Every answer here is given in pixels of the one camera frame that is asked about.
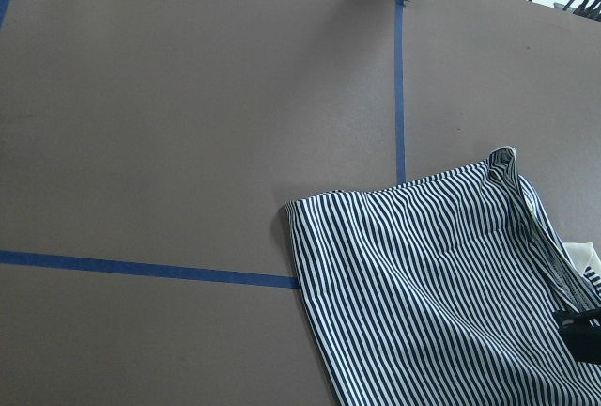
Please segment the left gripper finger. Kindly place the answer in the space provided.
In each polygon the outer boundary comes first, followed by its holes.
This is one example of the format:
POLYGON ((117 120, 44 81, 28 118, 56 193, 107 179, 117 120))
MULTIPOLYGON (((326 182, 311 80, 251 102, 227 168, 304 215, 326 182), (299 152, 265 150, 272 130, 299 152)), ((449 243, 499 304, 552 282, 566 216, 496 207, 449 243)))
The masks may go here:
POLYGON ((556 311, 552 316, 558 324, 563 343, 579 362, 600 362, 600 309, 583 312, 556 311))

